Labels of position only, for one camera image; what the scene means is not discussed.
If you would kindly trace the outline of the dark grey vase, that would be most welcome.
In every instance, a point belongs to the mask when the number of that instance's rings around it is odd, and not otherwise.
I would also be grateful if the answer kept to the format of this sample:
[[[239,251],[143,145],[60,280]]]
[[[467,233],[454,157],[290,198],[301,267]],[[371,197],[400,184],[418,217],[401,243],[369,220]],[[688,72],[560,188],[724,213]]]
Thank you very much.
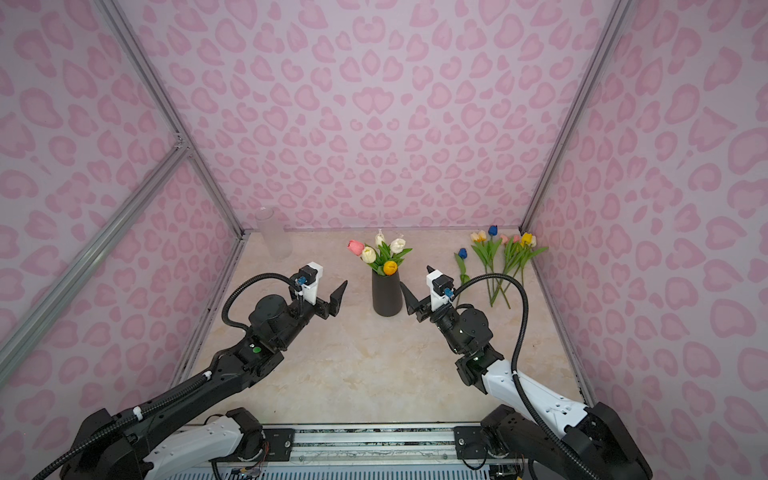
[[[373,309],[379,316],[393,317],[403,308],[399,272],[392,275],[373,272],[371,292]]]

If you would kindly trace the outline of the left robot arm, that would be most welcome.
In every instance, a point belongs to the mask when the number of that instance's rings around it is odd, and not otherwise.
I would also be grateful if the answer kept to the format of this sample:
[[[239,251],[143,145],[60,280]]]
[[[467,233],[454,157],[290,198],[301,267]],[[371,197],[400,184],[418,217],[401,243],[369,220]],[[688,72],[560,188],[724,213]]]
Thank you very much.
[[[216,352],[210,364],[184,382],[111,415],[105,409],[87,417],[68,451],[44,467],[37,478],[97,479],[107,475],[145,479],[153,470],[150,453],[179,428],[219,402],[253,387],[284,359],[284,353],[314,317],[327,319],[341,310],[346,282],[328,300],[317,290],[319,265],[307,264],[290,277],[261,273],[239,285],[225,301],[221,318],[244,336]],[[267,280],[287,285],[289,295],[262,297],[246,323],[232,320],[230,309],[251,286]]]

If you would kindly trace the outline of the clear plastic cup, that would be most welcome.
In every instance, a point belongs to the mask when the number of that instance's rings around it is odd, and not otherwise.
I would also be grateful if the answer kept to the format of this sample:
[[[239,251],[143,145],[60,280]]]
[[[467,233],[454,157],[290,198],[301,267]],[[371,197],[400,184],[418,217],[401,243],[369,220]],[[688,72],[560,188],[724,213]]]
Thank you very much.
[[[290,236],[274,207],[261,207],[255,212],[255,222],[270,255],[278,260],[288,258],[292,253]]]

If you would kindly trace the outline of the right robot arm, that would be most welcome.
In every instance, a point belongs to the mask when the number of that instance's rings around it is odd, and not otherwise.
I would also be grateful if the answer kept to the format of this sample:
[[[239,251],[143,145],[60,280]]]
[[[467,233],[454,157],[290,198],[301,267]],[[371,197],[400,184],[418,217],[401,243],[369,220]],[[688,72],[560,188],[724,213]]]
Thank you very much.
[[[514,287],[521,300],[519,333],[511,357],[493,348],[493,333],[484,312],[456,300],[469,287],[500,280]],[[426,276],[427,297],[417,299],[400,287],[406,309],[429,321],[457,355],[462,382],[500,401],[481,422],[493,455],[516,454],[564,479],[650,479],[653,471],[619,415],[608,405],[571,400],[524,374],[519,367],[529,320],[523,285],[501,273],[489,273],[455,286],[436,269]]]

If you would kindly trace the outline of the blue tulip front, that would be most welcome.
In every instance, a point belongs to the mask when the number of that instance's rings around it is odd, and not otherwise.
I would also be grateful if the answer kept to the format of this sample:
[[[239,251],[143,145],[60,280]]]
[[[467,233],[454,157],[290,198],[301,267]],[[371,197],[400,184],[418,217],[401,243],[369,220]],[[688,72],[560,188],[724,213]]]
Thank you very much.
[[[460,248],[458,252],[454,255],[454,258],[459,270],[459,280],[461,285],[464,285],[465,283],[470,281],[470,277],[467,273],[467,267],[466,267],[467,257],[468,257],[468,253],[465,248]]]

